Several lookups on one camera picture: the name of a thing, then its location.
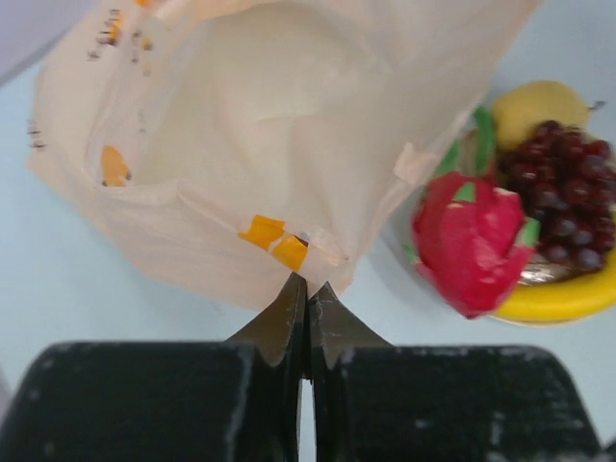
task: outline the plastic bag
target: plastic bag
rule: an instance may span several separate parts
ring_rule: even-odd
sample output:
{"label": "plastic bag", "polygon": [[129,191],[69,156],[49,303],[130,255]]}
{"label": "plastic bag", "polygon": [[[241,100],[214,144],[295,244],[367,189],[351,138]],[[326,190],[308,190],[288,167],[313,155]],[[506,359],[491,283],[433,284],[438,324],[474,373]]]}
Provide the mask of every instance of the plastic bag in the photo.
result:
{"label": "plastic bag", "polygon": [[151,277],[340,292],[539,3],[106,0],[38,79],[29,165]]}

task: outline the light blue surface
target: light blue surface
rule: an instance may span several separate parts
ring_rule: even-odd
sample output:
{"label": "light blue surface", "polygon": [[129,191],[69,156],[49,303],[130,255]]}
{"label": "light blue surface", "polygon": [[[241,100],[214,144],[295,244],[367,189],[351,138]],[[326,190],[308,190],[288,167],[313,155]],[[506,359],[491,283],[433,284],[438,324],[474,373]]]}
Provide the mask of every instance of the light blue surface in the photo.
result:
{"label": "light blue surface", "polygon": [[[493,94],[535,78],[564,81],[588,101],[607,101],[591,130],[616,141],[615,23],[613,0],[549,1],[502,62]],[[221,340],[248,322],[253,313],[139,274],[26,170],[26,120],[38,70],[0,89],[0,368],[11,387],[43,348],[58,341]],[[545,347],[572,373],[601,438],[616,436],[616,310],[550,329],[460,318],[405,260],[401,244],[412,207],[409,201],[392,217],[343,301],[396,344]],[[314,460],[312,415],[305,399],[306,461]]]}

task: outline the pink dragon fruit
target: pink dragon fruit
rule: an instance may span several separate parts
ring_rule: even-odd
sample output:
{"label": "pink dragon fruit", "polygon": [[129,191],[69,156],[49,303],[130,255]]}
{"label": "pink dragon fruit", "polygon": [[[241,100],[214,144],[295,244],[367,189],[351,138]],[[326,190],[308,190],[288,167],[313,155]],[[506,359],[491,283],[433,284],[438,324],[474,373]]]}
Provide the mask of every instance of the pink dragon fruit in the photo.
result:
{"label": "pink dragon fruit", "polygon": [[534,254],[539,223],[491,179],[450,171],[432,180],[412,218],[417,271],[469,319],[496,310]]}

